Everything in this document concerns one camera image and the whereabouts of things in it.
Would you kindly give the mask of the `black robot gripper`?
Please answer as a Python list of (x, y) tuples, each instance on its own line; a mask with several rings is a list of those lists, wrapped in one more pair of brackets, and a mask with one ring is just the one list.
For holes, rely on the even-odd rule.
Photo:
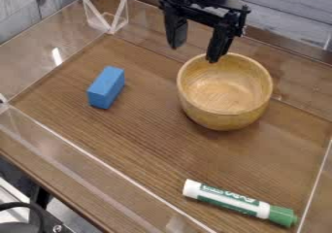
[(217, 63), (227, 54), (233, 35), (240, 37), (245, 27), (251, 8), (239, 0), (163, 0), (165, 7), (165, 37), (169, 46), (176, 50), (187, 41), (187, 18), (213, 27), (207, 60)]

